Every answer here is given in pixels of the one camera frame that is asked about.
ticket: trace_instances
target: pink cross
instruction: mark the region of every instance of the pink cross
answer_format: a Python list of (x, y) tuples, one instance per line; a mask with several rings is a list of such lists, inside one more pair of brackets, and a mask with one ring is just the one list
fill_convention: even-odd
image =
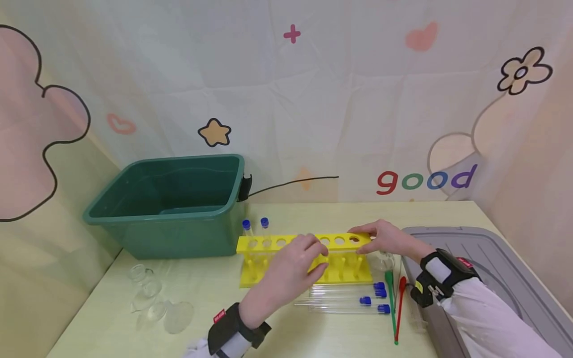
[(291, 25), (291, 32), (285, 32), (284, 35), (282, 35), (284, 38), (290, 38), (291, 39), (291, 43), (295, 43), (296, 42), (296, 37), (300, 36), (300, 31), (296, 31), (295, 30), (295, 26), (294, 24)]

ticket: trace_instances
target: yellow star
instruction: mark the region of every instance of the yellow star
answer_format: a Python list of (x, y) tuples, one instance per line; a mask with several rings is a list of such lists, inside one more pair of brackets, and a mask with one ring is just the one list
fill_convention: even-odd
[(211, 148), (217, 144), (229, 145), (230, 132), (231, 127), (228, 125), (222, 125), (217, 118), (211, 118), (205, 127), (199, 128), (197, 131), (201, 138), (205, 139), (205, 142)]

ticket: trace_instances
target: red dropper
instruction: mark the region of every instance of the red dropper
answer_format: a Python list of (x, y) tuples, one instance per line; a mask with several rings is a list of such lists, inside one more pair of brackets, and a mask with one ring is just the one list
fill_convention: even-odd
[(396, 324), (396, 336), (394, 337), (394, 343), (396, 344), (398, 344), (398, 335), (400, 334), (400, 318), (402, 317), (402, 300), (404, 299), (404, 291), (406, 290), (406, 277), (402, 276), (400, 278), (398, 290), (400, 291), (400, 305), (398, 306), (398, 323)]

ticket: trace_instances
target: left hand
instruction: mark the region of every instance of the left hand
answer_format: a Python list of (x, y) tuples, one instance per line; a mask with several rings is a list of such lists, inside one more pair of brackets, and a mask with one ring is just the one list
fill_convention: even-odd
[(259, 327), (276, 310), (290, 303), (312, 286), (328, 267), (327, 262), (308, 271), (328, 249), (312, 234), (299, 235), (279, 250), (265, 276), (252, 287), (239, 304), (241, 320), (247, 327)]

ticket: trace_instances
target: black clip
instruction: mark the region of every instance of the black clip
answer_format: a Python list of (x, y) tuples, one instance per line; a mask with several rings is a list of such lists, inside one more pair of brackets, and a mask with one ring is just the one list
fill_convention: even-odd
[(241, 186), (239, 187), (239, 198), (237, 199), (238, 202), (243, 202), (249, 199), (251, 185), (253, 185), (253, 175), (248, 178), (243, 177), (241, 179)]

